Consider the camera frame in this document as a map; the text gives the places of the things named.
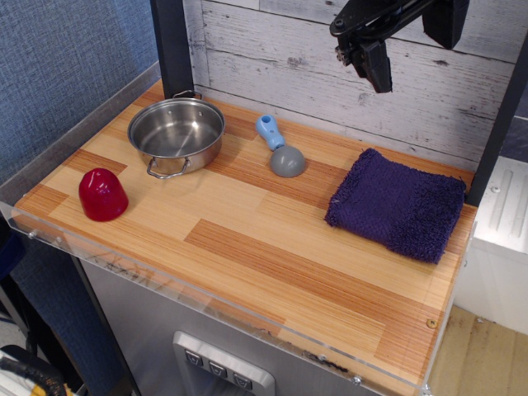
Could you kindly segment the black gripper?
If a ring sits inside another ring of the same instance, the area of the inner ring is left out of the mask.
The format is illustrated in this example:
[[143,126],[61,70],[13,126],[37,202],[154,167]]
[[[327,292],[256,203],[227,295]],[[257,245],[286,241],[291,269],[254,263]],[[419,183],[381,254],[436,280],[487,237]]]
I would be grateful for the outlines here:
[[457,45],[464,29],[469,0],[351,0],[329,29],[337,39],[337,59],[354,65],[376,93],[392,92],[390,59],[384,41],[422,15],[424,32],[447,50]]

